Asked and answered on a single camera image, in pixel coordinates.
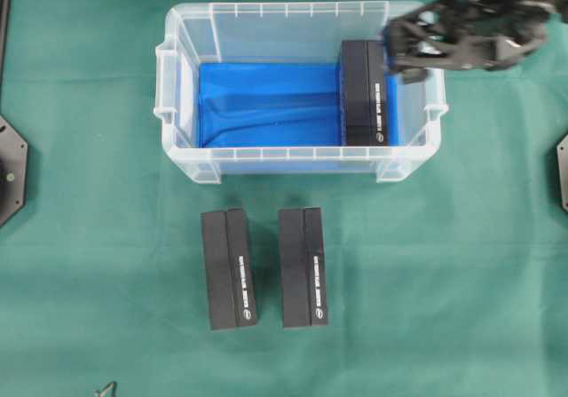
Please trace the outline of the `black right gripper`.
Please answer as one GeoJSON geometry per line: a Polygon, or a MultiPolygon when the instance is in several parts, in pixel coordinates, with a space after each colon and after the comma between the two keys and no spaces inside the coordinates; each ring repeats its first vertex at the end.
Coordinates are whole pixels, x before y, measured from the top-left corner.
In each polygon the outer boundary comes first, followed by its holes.
{"type": "Polygon", "coordinates": [[[389,70],[420,83],[431,69],[500,71],[547,41],[555,0],[434,0],[389,20],[389,70]]]}

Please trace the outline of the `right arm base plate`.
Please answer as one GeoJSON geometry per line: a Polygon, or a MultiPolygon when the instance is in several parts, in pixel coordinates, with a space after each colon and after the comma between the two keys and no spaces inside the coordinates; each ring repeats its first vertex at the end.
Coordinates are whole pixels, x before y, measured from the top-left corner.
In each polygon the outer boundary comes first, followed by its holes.
{"type": "Polygon", "coordinates": [[[561,205],[568,211],[568,134],[565,134],[556,146],[558,181],[561,194],[561,205]]]}

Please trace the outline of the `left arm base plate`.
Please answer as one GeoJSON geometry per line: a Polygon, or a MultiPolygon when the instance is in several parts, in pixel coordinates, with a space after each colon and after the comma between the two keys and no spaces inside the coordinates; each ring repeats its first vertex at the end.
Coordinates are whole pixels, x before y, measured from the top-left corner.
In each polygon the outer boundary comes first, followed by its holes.
{"type": "Polygon", "coordinates": [[[1,226],[26,201],[28,143],[1,117],[1,226]]]}

